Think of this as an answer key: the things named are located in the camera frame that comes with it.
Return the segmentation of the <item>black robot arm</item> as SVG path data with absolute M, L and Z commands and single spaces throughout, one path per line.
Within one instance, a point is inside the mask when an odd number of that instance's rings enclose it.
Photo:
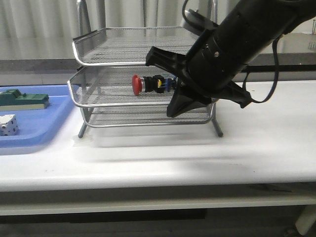
M 231 100 L 242 108 L 252 103 L 245 88 L 233 82 L 235 75 L 315 14 L 313 0 L 241 0 L 220 25 L 200 26 L 201 35 L 187 54 L 152 47 L 146 65 L 178 78 L 167 115 L 204 107 L 213 99 Z

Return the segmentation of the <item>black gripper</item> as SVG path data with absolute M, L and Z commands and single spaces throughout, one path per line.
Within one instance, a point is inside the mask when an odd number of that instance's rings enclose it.
M 242 66 L 223 56 L 214 57 L 213 49 L 193 46 L 186 55 L 151 47 L 147 66 L 159 67 L 178 78 L 166 115 L 175 118 L 190 110 L 207 107 L 214 99 L 238 103 L 241 108 L 252 102 L 250 93 L 232 79 Z

